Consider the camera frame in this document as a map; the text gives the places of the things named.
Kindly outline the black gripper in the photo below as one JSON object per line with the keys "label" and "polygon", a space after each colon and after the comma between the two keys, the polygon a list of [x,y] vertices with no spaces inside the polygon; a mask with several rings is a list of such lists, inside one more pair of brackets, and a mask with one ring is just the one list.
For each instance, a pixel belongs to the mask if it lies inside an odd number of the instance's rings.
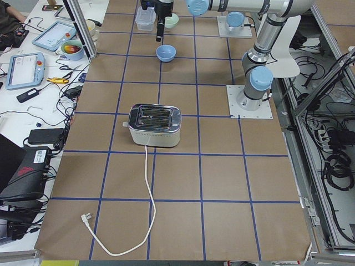
{"label": "black gripper", "polygon": [[164,36],[165,18],[173,13],[174,0],[156,0],[155,13],[158,15],[156,41],[161,42]]}

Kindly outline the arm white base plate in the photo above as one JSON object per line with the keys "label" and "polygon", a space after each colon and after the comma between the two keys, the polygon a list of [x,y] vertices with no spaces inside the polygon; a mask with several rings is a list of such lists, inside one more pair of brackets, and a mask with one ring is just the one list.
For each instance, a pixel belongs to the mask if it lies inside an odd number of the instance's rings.
{"label": "arm white base plate", "polygon": [[259,100],[244,95],[244,85],[227,85],[227,98],[231,118],[273,119],[267,92]]}
{"label": "arm white base plate", "polygon": [[228,26],[226,18],[226,16],[217,16],[217,25],[220,37],[252,38],[251,26],[247,18],[244,19],[244,24],[239,27]]}

